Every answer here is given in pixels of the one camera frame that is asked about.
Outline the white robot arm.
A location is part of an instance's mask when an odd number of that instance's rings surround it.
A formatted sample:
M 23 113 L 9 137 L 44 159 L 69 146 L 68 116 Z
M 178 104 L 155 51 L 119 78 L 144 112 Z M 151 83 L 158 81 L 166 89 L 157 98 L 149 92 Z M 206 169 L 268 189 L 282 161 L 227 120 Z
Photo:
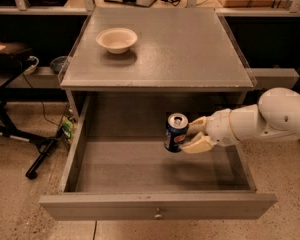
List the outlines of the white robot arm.
M 189 142 L 181 150 L 196 154 L 215 146 L 228 147 L 244 140 L 269 142 L 300 139 L 300 94 L 286 88 L 264 92 L 257 104 L 224 109 L 189 124 Z

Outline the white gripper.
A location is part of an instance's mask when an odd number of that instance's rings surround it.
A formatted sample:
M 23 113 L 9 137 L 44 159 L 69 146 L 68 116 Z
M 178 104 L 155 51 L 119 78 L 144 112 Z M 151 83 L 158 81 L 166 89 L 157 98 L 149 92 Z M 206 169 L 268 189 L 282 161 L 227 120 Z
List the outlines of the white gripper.
M 230 115 L 231 110 L 224 109 L 208 118 L 202 116 L 190 122 L 187 134 L 195 136 L 182 144 L 180 149 L 188 154 L 197 154 L 210 151 L 213 145 L 228 147 L 238 144 L 239 140 L 231 128 Z

